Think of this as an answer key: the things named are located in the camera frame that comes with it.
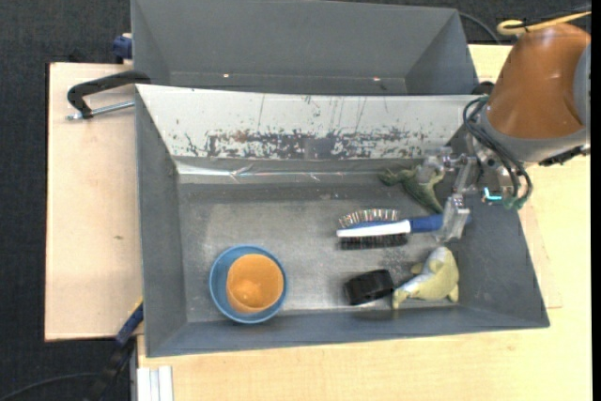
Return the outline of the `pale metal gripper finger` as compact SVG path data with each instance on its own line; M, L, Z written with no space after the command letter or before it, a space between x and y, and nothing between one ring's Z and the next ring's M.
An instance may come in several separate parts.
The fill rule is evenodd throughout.
M468 180L468 156L454 153L451 147L440 147L428 151L420 164L420 182L435 183L446 177L453 178L455 183L466 183Z
M461 239L466 224L470 221L471 212L466 205L464 195L450 196L442 213L442 225L436 232L436 240L439 243L448 242L452 239Z

